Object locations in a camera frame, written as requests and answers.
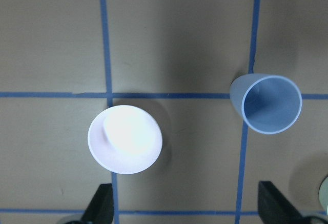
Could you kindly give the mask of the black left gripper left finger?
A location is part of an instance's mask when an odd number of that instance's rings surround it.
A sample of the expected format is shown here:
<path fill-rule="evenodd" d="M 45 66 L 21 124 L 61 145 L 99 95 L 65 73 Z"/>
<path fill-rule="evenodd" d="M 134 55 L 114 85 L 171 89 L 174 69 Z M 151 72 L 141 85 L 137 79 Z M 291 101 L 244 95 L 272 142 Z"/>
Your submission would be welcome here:
<path fill-rule="evenodd" d="M 111 224 L 114 218 L 112 184 L 100 184 L 81 217 L 82 223 Z"/>

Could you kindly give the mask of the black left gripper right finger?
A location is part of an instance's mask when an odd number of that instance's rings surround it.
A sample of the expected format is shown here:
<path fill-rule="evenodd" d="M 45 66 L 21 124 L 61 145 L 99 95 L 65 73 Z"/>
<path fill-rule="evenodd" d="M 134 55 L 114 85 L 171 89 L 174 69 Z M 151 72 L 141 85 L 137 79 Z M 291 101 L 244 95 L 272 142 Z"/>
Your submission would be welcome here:
<path fill-rule="evenodd" d="M 263 223 L 306 223 L 300 212 L 271 181 L 258 183 L 258 215 Z"/>

